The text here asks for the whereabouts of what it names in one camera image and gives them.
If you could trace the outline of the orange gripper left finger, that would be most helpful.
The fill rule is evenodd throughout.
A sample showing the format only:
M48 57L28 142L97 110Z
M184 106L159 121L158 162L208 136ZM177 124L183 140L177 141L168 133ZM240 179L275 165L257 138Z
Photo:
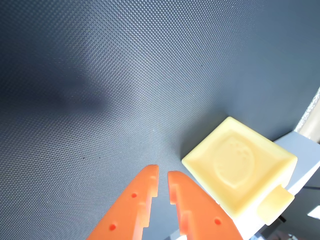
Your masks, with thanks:
M141 240L150 223L152 198L158 196L159 166L144 167L89 235L89 240Z

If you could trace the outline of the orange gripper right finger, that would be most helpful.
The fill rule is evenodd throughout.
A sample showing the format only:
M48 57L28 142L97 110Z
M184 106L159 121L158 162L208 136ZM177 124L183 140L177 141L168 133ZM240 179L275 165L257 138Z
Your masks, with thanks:
M188 240L241 240L242 236L226 212L189 176L169 171L168 190L176 206L179 231Z

